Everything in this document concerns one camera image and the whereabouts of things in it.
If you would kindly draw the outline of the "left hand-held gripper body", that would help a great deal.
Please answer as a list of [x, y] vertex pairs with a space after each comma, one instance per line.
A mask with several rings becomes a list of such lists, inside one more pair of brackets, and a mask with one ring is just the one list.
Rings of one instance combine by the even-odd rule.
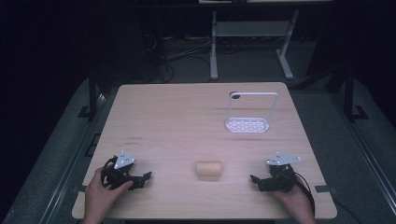
[[102, 185], [108, 189], [116, 189], [128, 181], [136, 179], [129, 174], [134, 165], [134, 158], [123, 150], [119, 156], [109, 159], [102, 168]]

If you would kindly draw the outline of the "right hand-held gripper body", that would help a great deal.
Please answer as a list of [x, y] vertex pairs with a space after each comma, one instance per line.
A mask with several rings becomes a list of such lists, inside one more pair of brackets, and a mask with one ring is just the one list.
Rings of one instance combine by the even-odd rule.
[[269, 166], [271, 178], [266, 182], [266, 191], [290, 191], [297, 181], [291, 165], [301, 160], [301, 157], [281, 152], [277, 152], [273, 158], [269, 159], [266, 163]]

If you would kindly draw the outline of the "tan bread roll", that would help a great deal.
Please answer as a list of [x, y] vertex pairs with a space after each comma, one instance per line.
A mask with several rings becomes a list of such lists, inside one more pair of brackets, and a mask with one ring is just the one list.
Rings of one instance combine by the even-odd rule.
[[195, 170], [199, 180], [218, 181], [222, 174], [222, 163], [221, 161], [198, 161]]

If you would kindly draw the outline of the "white metal wire rack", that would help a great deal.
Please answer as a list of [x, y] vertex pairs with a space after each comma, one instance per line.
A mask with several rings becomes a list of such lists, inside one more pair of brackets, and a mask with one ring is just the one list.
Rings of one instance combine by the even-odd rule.
[[233, 91], [229, 95], [225, 127], [231, 133], [266, 133], [278, 94], [272, 91]]

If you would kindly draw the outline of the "person's right hand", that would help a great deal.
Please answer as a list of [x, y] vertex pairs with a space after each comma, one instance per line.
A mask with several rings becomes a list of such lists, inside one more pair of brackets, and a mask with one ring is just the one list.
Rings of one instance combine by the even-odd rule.
[[271, 195], [280, 201], [298, 224], [317, 224], [308, 197], [298, 186], [294, 186], [289, 192], [272, 191]]

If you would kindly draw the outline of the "person's left hand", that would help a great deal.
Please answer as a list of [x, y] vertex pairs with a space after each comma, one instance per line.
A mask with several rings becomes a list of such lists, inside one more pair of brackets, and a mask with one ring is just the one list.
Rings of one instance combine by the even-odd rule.
[[97, 169], [86, 188], [82, 224], [101, 224], [116, 200], [134, 183], [128, 181], [116, 189], [109, 190], [102, 184], [101, 173], [102, 169]]

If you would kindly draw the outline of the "aluminium floor rail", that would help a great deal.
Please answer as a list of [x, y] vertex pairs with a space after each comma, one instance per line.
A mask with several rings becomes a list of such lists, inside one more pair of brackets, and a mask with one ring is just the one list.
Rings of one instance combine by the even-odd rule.
[[54, 189], [49, 195], [39, 224], [75, 223], [72, 208], [80, 192], [84, 190], [83, 180], [103, 129], [103, 106], [106, 97], [100, 93], [94, 101], [96, 113], [90, 117], [91, 107], [87, 104], [77, 107], [77, 114], [71, 110], [61, 117], [60, 124], [52, 138], [46, 154], [50, 172], [57, 171]]
[[342, 100], [336, 94], [332, 94], [331, 99], [343, 122], [352, 134], [355, 143], [358, 145], [362, 159], [372, 173], [373, 179], [379, 187], [387, 205], [396, 217], [396, 186], [392, 183], [390, 176], [381, 165], [381, 160], [374, 153], [374, 149], [379, 149], [379, 147], [371, 147], [369, 138], [365, 137], [359, 128], [360, 121], [373, 121], [375, 124], [378, 124], [378, 121], [371, 119], [361, 105], [353, 105], [350, 108], [345, 108], [346, 100]]

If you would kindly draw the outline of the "white metal desk frame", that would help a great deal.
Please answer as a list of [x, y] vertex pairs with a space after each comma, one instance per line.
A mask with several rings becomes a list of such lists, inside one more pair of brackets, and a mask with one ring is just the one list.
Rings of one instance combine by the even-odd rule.
[[221, 37], [283, 37], [284, 43], [276, 50], [276, 56], [281, 65], [285, 79], [292, 80], [293, 73], [286, 58], [287, 49], [299, 16], [299, 10], [294, 10], [288, 21], [219, 21], [218, 13], [212, 12], [210, 77], [219, 77], [217, 60], [217, 41]]

